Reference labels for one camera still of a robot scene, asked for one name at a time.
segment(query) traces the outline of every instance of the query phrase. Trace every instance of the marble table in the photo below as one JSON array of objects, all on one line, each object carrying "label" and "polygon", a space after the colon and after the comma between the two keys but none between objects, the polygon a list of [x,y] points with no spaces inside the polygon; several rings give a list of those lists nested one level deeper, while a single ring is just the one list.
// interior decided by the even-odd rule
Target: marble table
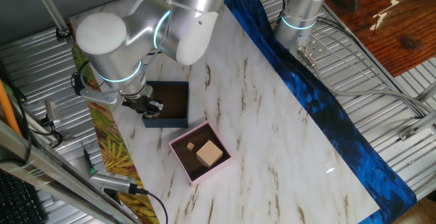
[{"label": "marble table", "polygon": [[[123,17],[135,1],[70,20],[76,28],[92,12]],[[169,223],[358,223],[379,209],[225,6],[197,63],[183,66],[161,54],[147,80],[190,86],[188,129],[147,129],[133,110],[112,108],[141,180],[166,205]],[[191,187],[168,142],[206,120],[234,160]],[[162,223],[164,212],[151,201]]]}]

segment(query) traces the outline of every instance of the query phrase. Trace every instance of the keyboard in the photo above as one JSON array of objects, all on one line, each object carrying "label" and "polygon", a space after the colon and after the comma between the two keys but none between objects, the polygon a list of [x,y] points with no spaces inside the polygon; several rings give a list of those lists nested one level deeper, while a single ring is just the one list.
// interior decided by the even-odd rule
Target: keyboard
[{"label": "keyboard", "polygon": [[0,224],[40,224],[46,214],[35,187],[0,170]]}]

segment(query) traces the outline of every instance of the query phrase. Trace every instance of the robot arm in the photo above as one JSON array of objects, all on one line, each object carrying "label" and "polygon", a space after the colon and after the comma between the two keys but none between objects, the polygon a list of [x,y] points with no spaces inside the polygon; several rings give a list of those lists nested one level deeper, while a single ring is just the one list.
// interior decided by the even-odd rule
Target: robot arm
[{"label": "robot arm", "polygon": [[113,97],[120,93],[124,104],[137,112],[146,116],[159,113],[161,104],[152,100],[153,90],[146,85],[141,60],[159,48],[183,65],[195,63],[206,51],[223,0],[174,2],[138,0],[124,18],[100,12],[80,23],[77,44],[113,91],[101,95],[84,89],[80,94],[85,99],[114,103]]}]

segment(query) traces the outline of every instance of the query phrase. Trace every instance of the small wooden cube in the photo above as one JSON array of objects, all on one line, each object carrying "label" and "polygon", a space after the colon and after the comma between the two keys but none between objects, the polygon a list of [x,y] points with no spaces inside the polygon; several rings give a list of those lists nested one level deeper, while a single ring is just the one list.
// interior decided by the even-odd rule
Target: small wooden cube
[{"label": "small wooden cube", "polygon": [[193,144],[192,144],[191,142],[188,143],[188,145],[186,146],[186,148],[192,152],[192,150],[193,150]]},{"label": "small wooden cube", "polygon": [[197,152],[198,161],[200,161],[206,167],[212,166],[222,156],[223,151],[220,150],[210,140],[206,142],[206,144]]}]

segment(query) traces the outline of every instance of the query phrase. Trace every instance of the blue fabric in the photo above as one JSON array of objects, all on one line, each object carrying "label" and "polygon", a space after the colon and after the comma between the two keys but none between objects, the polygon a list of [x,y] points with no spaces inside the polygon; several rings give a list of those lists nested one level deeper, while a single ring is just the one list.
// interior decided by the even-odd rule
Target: blue fabric
[{"label": "blue fabric", "polygon": [[331,92],[275,39],[260,0],[225,4],[380,207],[360,223],[391,223],[411,208],[414,192],[374,151]]}]

